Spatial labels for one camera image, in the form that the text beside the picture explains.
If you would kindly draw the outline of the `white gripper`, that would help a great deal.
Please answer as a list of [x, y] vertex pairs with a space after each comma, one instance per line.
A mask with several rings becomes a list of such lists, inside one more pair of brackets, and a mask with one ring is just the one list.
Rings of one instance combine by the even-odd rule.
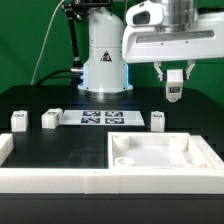
[[154, 62], [160, 81], [165, 77], [161, 62], [188, 60], [184, 80], [189, 80], [196, 59], [224, 57], [224, 14], [202, 14], [183, 32], [127, 26], [122, 56], [127, 63]]

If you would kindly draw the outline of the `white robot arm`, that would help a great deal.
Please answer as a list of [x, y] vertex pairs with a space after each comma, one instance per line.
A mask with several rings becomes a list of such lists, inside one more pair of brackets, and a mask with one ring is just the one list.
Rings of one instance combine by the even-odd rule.
[[152, 62], [169, 99], [179, 98], [197, 59], [224, 57], [224, 10], [200, 12], [196, 0], [145, 0], [126, 21], [95, 3], [89, 15], [90, 56], [83, 90], [128, 90], [127, 65]]

